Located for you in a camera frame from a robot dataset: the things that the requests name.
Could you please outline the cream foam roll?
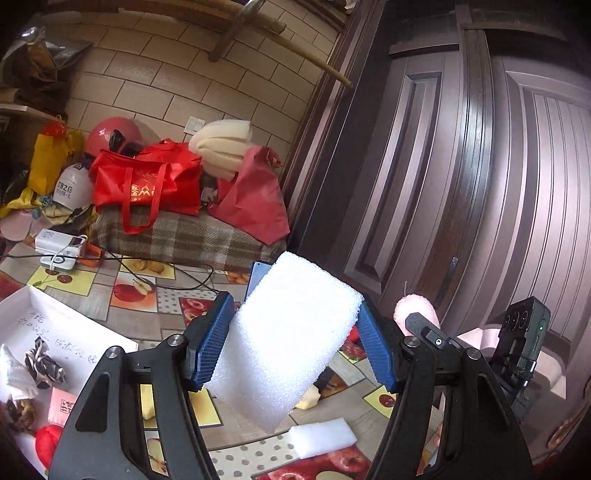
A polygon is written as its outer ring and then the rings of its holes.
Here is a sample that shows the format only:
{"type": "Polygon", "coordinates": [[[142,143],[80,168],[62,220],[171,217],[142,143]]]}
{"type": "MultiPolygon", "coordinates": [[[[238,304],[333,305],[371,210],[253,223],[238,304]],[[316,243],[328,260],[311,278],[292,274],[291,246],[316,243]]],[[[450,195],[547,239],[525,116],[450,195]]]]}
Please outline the cream foam roll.
{"type": "Polygon", "coordinates": [[[207,123],[188,142],[188,150],[201,159],[204,173],[231,181],[242,169],[245,152],[252,147],[249,121],[224,119],[207,123]]]}

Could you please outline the red apple plush toy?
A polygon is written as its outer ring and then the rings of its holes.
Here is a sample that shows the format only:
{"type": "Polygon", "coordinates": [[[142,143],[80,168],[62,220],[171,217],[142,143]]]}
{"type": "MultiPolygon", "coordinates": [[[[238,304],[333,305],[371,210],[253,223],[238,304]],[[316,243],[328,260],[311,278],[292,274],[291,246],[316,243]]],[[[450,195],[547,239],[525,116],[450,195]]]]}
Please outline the red apple plush toy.
{"type": "Polygon", "coordinates": [[[45,425],[35,434],[35,452],[40,463],[50,469],[63,428],[59,425],[45,425]]]}

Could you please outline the yellow shopping bag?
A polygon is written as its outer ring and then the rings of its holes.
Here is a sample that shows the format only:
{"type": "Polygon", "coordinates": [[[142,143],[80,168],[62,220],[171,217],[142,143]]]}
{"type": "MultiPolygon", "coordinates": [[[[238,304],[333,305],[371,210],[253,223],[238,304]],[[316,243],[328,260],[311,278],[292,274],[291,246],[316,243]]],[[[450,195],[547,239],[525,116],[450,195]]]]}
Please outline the yellow shopping bag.
{"type": "Polygon", "coordinates": [[[81,131],[60,121],[46,123],[36,138],[27,186],[37,195],[51,194],[63,170],[79,162],[84,142],[81,131]]]}

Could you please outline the white foam block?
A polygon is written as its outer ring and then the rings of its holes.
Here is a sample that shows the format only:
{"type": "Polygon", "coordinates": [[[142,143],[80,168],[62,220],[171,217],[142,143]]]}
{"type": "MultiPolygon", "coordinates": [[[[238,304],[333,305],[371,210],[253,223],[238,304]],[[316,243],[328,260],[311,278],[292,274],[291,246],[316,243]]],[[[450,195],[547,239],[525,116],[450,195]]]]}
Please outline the white foam block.
{"type": "Polygon", "coordinates": [[[207,389],[276,431],[345,343],[362,302],[348,284],[284,252],[231,320],[207,389]]]}
{"type": "Polygon", "coordinates": [[[287,442],[300,459],[341,450],[356,444],[356,435],[344,418],[291,427],[287,442]]]}

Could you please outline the pink helmet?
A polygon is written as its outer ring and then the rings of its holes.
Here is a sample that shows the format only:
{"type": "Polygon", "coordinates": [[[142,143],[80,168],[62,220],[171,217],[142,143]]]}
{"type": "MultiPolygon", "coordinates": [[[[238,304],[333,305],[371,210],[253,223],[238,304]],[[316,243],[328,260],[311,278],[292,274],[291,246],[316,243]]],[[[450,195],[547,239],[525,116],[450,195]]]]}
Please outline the pink helmet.
{"type": "Polygon", "coordinates": [[[85,142],[85,155],[96,158],[102,150],[135,157],[143,148],[158,143],[159,137],[136,119],[110,117],[99,122],[85,142]]]}

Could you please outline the red tote bag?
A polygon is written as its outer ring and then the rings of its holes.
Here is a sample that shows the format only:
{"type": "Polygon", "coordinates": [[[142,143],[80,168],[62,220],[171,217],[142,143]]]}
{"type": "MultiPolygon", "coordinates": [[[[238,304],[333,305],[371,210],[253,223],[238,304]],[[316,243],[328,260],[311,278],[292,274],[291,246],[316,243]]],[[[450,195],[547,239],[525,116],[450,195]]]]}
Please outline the red tote bag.
{"type": "Polygon", "coordinates": [[[201,174],[200,155],[170,139],[133,158],[103,150],[89,170],[92,201],[98,208],[119,207],[124,232],[136,235],[151,228],[162,211],[197,216],[201,174]]]}

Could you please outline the pale octagonal sponge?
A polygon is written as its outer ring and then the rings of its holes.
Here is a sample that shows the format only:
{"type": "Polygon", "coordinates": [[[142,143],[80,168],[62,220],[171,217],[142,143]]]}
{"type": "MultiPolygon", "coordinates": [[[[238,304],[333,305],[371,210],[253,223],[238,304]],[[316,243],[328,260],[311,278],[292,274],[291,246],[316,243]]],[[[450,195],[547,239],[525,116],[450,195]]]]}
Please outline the pale octagonal sponge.
{"type": "Polygon", "coordinates": [[[308,387],[307,391],[301,397],[301,400],[297,402],[295,409],[308,410],[318,405],[318,400],[321,399],[320,390],[315,385],[308,387]]]}

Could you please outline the white helmet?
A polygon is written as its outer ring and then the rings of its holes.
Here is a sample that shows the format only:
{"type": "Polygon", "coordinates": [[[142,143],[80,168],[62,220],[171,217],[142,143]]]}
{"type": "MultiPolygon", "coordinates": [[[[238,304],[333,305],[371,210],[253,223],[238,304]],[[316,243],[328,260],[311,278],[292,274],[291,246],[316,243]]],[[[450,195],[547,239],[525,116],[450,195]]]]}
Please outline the white helmet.
{"type": "Polygon", "coordinates": [[[72,164],[61,173],[53,201],[69,210],[86,208],[92,204],[93,189],[88,169],[81,163],[72,164]]]}

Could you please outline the pink tissue pack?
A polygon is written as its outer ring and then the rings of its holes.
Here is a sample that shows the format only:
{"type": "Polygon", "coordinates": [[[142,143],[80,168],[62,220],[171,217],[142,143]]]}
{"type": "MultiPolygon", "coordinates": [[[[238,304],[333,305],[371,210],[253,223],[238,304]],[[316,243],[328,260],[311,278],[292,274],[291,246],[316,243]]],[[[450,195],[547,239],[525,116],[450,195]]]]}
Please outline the pink tissue pack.
{"type": "Polygon", "coordinates": [[[53,387],[47,414],[49,424],[64,427],[73,410],[77,396],[53,387]]]}

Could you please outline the white shallow box tray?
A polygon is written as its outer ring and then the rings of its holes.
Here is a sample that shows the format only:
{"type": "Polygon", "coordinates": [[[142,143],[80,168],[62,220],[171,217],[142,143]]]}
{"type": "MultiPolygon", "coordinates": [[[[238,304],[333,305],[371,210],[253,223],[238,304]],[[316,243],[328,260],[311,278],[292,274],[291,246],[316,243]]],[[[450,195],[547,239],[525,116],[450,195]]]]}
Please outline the white shallow box tray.
{"type": "MultiPolygon", "coordinates": [[[[25,353],[40,336],[48,345],[48,354],[64,369],[66,382],[53,387],[78,395],[104,352],[119,346],[127,353],[137,351],[136,342],[123,337],[79,314],[35,287],[27,286],[1,303],[1,348],[25,367],[25,353]]],[[[26,367],[25,381],[36,386],[26,367]]],[[[32,399],[36,410],[33,433],[16,432],[6,421],[1,423],[1,476],[4,479],[52,479],[38,460],[35,434],[49,425],[47,414],[51,389],[37,394],[18,393],[8,384],[1,385],[2,400],[32,399]]]]}

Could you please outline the dark red fabric bag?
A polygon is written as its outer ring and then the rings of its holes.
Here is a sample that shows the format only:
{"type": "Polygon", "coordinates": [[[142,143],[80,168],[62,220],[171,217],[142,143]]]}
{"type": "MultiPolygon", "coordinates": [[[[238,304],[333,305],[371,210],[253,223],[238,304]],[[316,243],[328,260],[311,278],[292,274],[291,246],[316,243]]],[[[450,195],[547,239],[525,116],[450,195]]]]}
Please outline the dark red fabric bag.
{"type": "Polygon", "coordinates": [[[242,169],[224,195],[208,206],[208,214],[242,230],[267,246],[290,233],[280,183],[273,173],[279,156],[270,147],[253,146],[245,152],[242,169]]]}

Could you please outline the smartphone on stand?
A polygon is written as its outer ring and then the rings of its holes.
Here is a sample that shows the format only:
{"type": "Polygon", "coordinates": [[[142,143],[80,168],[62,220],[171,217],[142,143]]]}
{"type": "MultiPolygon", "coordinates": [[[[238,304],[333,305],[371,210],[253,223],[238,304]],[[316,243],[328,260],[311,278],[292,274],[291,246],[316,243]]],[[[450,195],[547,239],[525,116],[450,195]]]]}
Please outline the smartphone on stand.
{"type": "Polygon", "coordinates": [[[271,267],[273,267],[273,265],[266,262],[256,261],[252,263],[249,282],[247,283],[245,291],[245,299],[249,298],[249,295],[252,294],[254,289],[256,289],[256,286],[259,285],[259,282],[262,281],[263,277],[266,276],[271,267]]]}

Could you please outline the yellow sponge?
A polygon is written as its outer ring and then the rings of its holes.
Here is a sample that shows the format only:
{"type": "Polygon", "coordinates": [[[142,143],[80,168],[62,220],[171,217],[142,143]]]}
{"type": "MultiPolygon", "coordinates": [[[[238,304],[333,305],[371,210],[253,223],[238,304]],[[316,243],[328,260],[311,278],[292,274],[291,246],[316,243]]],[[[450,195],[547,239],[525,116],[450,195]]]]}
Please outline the yellow sponge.
{"type": "Polygon", "coordinates": [[[153,388],[151,384],[140,385],[140,404],[141,414],[144,421],[149,421],[155,417],[153,388]]]}

